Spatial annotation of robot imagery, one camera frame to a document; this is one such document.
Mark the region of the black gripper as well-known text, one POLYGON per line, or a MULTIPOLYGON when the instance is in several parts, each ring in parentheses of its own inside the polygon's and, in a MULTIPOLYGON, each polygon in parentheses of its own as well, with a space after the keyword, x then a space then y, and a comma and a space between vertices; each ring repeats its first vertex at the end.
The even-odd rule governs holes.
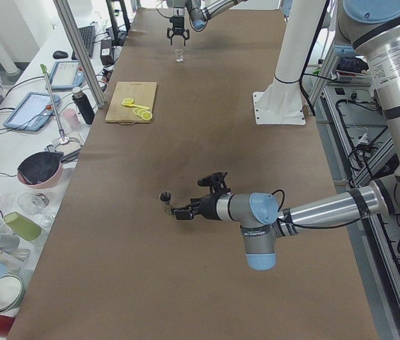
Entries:
POLYGON ((166 37, 170 40, 170 45, 173 44, 173 36, 179 35, 183 37, 183 45, 186 46, 187 41, 190 39, 190 30, 185 29, 184 17, 172 16, 169 18, 169 23, 172 24, 172 27, 167 29, 166 37))
POLYGON ((217 220, 217 201, 218 197, 215 195, 191 198, 187 205, 181 207, 171 205, 171 214, 177 220, 192 220, 196 215, 201 215, 208 220, 217 220))

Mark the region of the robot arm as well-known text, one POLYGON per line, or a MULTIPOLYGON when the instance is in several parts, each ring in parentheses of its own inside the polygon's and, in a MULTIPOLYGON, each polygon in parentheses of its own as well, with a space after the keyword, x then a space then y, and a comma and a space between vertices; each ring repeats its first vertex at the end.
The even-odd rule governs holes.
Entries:
POLYGON ((201 8, 200 1, 171 1, 169 7, 173 9, 173 14, 168 19, 172 26, 167 28, 166 37, 170 40, 170 44, 172 45, 173 38, 175 36, 180 36, 183 38, 183 45, 185 45, 190 39, 190 29, 185 27, 185 13, 188 14, 190 27, 195 32, 201 32, 206 28, 207 23, 212 18, 241 2, 242 0, 221 0, 201 8))
POLYGON ((341 1, 337 31, 369 64, 399 158, 394 174, 291 209, 280 209, 277 199, 269 193, 232 193, 223 172, 200 179, 199 185, 208 188, 209 193, 192 199, 186 206, 175 208, 168 193, 160 195, 166 212, 178 220, 200 215, 208 220, 238 222, 247 264, 254 270, 274 267, 278 237, 307 229, 342 227, 379 213, 400 212, 400 1, 341 1))

